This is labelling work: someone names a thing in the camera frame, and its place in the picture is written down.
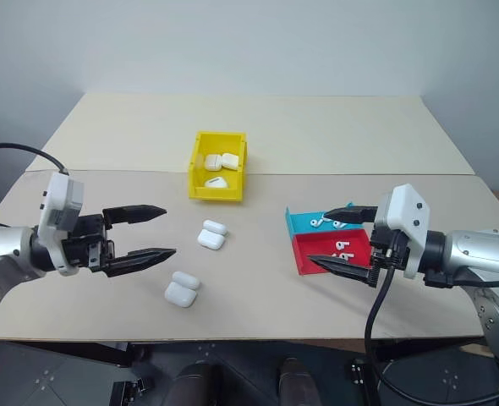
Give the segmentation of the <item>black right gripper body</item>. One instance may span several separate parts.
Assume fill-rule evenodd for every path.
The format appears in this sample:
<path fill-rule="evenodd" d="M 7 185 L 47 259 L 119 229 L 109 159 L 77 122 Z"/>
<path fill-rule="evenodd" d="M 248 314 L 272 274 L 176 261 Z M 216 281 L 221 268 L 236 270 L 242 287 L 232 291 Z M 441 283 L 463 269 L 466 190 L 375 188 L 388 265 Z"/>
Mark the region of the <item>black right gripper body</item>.
<path fill-rule="evenodd" d="M 375 225 L 370 236 L 371 266 L 375 269 L 392 267 L 404 271 L 410 254 L 408 243 L 409 237 L 402 230 Z"/>

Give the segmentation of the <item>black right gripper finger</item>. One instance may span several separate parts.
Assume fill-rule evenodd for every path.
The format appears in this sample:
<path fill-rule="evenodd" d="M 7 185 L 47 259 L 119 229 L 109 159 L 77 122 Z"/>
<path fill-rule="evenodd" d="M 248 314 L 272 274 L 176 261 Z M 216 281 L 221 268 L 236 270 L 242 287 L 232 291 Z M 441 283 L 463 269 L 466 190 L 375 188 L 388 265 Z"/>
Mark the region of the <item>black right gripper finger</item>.
<path fill-rule="evenodd" d="M 377 206 L 345 206 L 327 211 L 323 217 L 342 223 L 374 222 Z"/>
<path fill-rule="evenodd" d="M 308 259 L 335 276 L 356 280 L 372 288 L 377 285 L 379 269 L 349 264 L 339 257 L 329 255 L 309 255 Z"/>

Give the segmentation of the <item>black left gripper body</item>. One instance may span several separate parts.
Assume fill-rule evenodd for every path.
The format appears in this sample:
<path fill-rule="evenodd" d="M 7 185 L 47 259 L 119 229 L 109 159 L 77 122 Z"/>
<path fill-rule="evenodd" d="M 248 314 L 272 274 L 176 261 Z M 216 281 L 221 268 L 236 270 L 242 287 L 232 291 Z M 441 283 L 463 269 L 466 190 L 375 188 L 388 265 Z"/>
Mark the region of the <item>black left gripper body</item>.
<path fill-rule="evenodd" d="M 105 271 L 115 256 L 114 243 L 107 236 L 112 225 L 101 214 L 82 216 L 62 241 L 69 264 L 92 272 Z"/>

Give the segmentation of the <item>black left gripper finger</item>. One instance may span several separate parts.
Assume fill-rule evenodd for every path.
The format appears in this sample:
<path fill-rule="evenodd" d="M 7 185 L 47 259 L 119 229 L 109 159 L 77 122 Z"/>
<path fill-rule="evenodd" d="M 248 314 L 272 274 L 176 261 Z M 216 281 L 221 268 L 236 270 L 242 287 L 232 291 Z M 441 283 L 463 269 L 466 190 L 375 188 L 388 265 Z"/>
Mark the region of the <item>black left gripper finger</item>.
<path fill-rule="evenodd" d="M 119 277 L 141 272 L 166 261 L 176 252 L 175 249 L 163 248 L 130 251 L 126 256 L 107 260 L 104 265 L 104 273 L 108 277 Z"/>
<path fill-rule="evenodd" d="M 148 222 L 166 213 L 166 209 L 153 205 L 119 206 L 102 210 L 103 218 L 108 225 Z"/>

